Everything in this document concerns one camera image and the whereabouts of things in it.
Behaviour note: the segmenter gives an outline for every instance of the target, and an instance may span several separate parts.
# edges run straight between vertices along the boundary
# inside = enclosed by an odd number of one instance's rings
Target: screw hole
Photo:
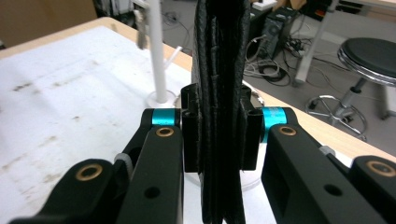
[[[396,176],[396,170],[382,161],[368,161],[367,166],[371,171],[386,177]]]
[[[160,128],[157,130],[156,134],[160,137],[169,137],[171,136],[175,131],[171,128]]]
[[[289,136],[293,136],[293,135],[297,134],[297,132],[294,129],[292,129],[290,127],[285,127],[285,126],[280,127],[279,131],[281,133],[283,133],[285,135],[289,135]]]
[[[334,185],[325,185],[324,189],[330,193],[332,196],[341,196],[343,195],[343,191],[341,191],[339,188],[337,188]]]
[[[151,187],[145,190],[145,196],[148,199],[154,199],[160,196],[161,191],[157,187]]]
[[[79,181],[88,181],[95,179],[103,171],[103,167],[97,163],[88,164],[81,167],[76,173],[76,179]]]

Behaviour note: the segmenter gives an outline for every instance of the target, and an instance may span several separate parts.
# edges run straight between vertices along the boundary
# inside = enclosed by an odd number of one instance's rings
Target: cyan anodized part
[[[153,126],[175,126],[175,109],[154,109],[151,123]]]
[[[262,120],[262,127],[264,127],[262,142],[267,143],[270,128],[276,124],[285,124],[288,120],[282,107],[262,107],[262,114],[264,116]]]

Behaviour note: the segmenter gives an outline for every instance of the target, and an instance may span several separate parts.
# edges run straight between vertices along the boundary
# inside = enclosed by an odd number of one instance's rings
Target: brass insert
[[[161,129],[158,129],[157,132],[155,132],[155,133],[160,137],[169,137],[172,134],[174,134],[174,132],[175,131],[171,128],[161,128]]]
[[[98,163],[92,163],[81,167],[76,173],[76,179],[79,181],[88,181],[95,179],[103,171],[103,167]]]
[[[371,171],[378,175],[387,177],[396,176],[395,169],[382,161],[367,161],[367,166],[370,168]]]
[[[280,127],[279,132],[283,133],[285,135],[288,135],[288,136],[293,136],[293,135],[297,134],[297,132],[294,129],[292,129],[291,127],[286,127],[286,126]]]

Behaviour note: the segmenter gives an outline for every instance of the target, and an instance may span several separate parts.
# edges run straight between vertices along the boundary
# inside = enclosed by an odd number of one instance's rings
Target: electronic equipment
[[[250,45],[247,48],[247,58],[254,58],[258,53],[260,40],[255,41],[254,39],[262,35],[262,27],[264,27],[265,18],[271,13],[270,9],[264,11],[259,11],[258,9],[252,7],[250,10],[252,17],[250,18],[250,27],[248,29],[248,40]]]
[[[265,37],[259,46],[259,58],[275,58],[285,45],[297,16],[298,11],[291,7],[280,7],[267,16],[262,29],[262,35]]]

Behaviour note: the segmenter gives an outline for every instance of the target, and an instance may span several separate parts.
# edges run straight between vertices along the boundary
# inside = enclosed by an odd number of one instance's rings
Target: stool
[[[338,50],[338,59],[348,69],[361,76],[358,83],[351,87],[341,100],[330,95],[320,95],[310,99],[305,105],[305,112],[328,118],[332,126],[337,123],[342,124],[357,137],[366,141],[364,133],[367,130],[367,121],[352,105],[352,101],[361,93],[361,87],[367,80],[395,87],[396,43],[375,38],[350,38]],[[336,102],[336,106],[332,108],[329,101]],[[326,112],[316,111],[318,104],[322,104]],[[354,118],[361,120],[361,128],[352,126],[351,121]]]

